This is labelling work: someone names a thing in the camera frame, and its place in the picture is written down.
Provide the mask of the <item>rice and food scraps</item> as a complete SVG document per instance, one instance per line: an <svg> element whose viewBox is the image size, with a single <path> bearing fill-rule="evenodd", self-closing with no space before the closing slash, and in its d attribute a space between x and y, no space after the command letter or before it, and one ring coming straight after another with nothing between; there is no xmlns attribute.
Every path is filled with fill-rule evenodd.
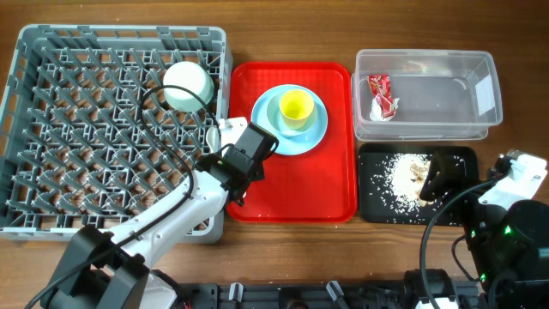
<svg viewBox="0 0 549 309"><path fill-rule="evenodd" d="M442 206L419 197L431 163L430 154L370 153L365 169L360 212L369 222L426 224Z"/></svg>

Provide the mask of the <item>white plastic spoon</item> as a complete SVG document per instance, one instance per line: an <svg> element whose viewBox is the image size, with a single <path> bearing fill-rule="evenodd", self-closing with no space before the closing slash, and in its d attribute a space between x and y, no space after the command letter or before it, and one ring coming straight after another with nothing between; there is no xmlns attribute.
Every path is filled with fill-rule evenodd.
<svg viewBox="0 0 549 309"><path fill-rule="evenodd" d="M206 144L210 148L210 150L214 153L217 152L220 149L220 133L218 131L217 127L210 127L207 130L206 136L205 136Z"/></svg>

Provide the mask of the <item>white tissue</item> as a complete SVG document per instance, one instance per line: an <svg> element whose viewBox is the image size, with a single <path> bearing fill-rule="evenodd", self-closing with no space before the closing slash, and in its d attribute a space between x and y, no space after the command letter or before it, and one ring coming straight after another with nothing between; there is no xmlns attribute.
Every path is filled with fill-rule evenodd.
<svg viewBox="0 0 549 309"><path fill-rule="evenodd" d="M376 95L371 102L370 119L372 121L390 121L398 109L399 98L386 98L381 94Z"/></svg>

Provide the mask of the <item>red snack wrapper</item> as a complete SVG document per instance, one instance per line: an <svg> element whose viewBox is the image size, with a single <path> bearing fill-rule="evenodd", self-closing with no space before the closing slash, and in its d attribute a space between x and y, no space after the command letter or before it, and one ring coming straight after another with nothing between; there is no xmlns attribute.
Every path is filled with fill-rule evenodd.
<svg viewBox="0 0 549 309"><path fill-rule="evenodd" d="M388 75L370 75L368 84L375 101L374 106L380 110L379 118L387 120L395 115L398 108L398 98L394 98L391 93L391 83Z"/></svg>

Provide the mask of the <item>mint green bowl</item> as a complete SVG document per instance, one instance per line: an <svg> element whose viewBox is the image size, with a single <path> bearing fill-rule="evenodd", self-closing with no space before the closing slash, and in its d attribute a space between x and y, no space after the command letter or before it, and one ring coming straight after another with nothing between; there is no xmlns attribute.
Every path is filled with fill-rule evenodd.
<svg viewBox="0 0 549 309"><path fill-rule="evenodd" d="M194 62L178 62L164 74L164 85L179 86L189 89L207 105L214 97L214 82L207 71ZM202 104L192 95L176 88L165 88L167 103L182 112L195 112L202 109Z"/></svg>

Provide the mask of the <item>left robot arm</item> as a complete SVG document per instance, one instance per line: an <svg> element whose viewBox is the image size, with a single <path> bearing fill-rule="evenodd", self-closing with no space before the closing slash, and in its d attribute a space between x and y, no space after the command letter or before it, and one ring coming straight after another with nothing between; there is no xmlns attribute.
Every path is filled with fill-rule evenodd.
<svg viewBox="0 0 549 309"><path fill-rule="evenodd" d="M175 289L155 278L158 260L199 223L229 203L242 204L250 184L278 139L248 124L235 143L202 157L182 184L137 217L105 232L82 227L73 235L48 285L28 306L43 308L137 308L148 291L162 291L154 305L172 306Z"/></svg>

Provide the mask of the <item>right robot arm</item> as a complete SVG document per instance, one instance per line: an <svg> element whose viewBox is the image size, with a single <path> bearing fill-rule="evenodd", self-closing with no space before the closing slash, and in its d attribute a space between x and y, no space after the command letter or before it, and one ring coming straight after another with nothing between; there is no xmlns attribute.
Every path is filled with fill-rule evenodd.
<svg viewBox="0 0 549 309"><path fill-rule="evenodd" d="M548 206L534 200L547 162L518 150L501 154L484 181L466 176L443 152L431 157L419 194L443 200L425 228L419 249L419 308L458 308L462 299L440 270L426 267L428 239L438 219L451 213L472 255L484 308L548 306Z"/></svg>

